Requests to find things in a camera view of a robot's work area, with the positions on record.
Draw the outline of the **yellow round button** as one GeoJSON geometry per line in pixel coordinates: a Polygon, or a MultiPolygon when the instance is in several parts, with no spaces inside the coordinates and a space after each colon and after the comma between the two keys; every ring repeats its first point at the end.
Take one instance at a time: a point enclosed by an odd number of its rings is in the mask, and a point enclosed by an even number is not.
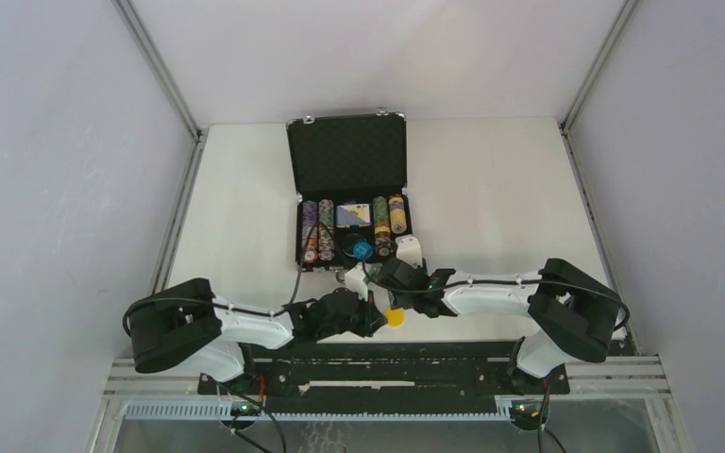
{"type": "Polygon", "coordinates": [[[403,309],[388,308],[384,312],[388,327],[400,327],[405,320],[405,311],[403,309]]]}

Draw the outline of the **blue round button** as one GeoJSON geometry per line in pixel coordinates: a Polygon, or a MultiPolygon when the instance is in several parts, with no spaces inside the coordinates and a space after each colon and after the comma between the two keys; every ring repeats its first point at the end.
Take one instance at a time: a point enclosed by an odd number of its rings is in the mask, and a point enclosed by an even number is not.
{"type": "Polygon", "coordinates": [[[360,261],[366,261],[373,257],[375,248],[366,241],[360,241],[352,246],[352,256],[360,261]]]}

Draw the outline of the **red five poker chip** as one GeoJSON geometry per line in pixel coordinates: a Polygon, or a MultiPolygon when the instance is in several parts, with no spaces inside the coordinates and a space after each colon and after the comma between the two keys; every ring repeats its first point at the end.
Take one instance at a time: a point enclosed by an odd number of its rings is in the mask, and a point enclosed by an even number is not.
{"type": "Polygon", "coordinates": [[[318,260],[319,254],[315,250],[307,250],[303,255],[304,263],[314,263],[318,260]]]}

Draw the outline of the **yellow chip stack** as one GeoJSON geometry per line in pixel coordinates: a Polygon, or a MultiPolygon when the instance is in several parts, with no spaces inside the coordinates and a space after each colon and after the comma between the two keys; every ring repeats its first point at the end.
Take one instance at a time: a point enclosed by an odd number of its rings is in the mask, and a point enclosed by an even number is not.
{"type": "Polygon", "coordinates": [[[393,233],[396,235],[403,234],[408,226],[404,198],[401,195],[390,196],[388,209],[393,233]]]}

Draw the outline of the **playing card deck box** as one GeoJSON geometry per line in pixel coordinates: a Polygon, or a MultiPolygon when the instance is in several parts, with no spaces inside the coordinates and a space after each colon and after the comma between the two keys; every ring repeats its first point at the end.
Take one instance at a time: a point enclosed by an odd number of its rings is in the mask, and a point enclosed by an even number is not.
{"type": "Polygon", "coordinates": [[[335,213],[335,225],[338,228],[370,227],[372,225],[371,205],[338,205],[335,213]]]}

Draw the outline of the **shrink-wrapped blue chip stack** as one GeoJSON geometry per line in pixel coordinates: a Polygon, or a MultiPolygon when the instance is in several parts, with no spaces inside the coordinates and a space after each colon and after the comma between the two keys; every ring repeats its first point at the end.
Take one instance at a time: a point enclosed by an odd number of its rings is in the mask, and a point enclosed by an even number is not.
{"type": "Polygon", "coordinates": [[[318,205],[315,201],[304,201],[302,203],[301,221],[301,253],[303,262],[303,255],[307,250],[315,250],[318,252],[318,205]]]}

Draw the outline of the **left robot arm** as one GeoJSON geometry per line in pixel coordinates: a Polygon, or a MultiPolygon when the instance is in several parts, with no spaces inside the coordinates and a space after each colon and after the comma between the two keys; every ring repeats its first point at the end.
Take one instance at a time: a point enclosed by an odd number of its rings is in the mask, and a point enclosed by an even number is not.
{"type": "Polygon", "coordinates": [[[279,350],[345,333],[368,338],[386,326],[387,318],[373,295],[361,297],[346,288],[262,310],[227,301],[198,277],[132,303],[122,324],[137,373],[188,369],[243,394],[258,378],[245,345],[279,350]]]}

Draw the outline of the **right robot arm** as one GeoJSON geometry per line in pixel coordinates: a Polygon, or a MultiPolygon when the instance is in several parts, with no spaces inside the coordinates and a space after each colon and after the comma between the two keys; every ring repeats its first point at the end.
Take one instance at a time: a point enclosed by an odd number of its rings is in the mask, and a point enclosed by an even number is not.
{"type": "Polygon", "coordinates": [[[522,317],[537,330],[519,340],[508,366],[509,383],[533,392],[558,366],[572,361],[602,363],[616,331],[631,312],[619,295],[570,262],[549,259],[538,271],[484,276],[453,268],[429,273],[391,258],[371,282],[398,308],[429,318],[479,314],[522,317]]]}

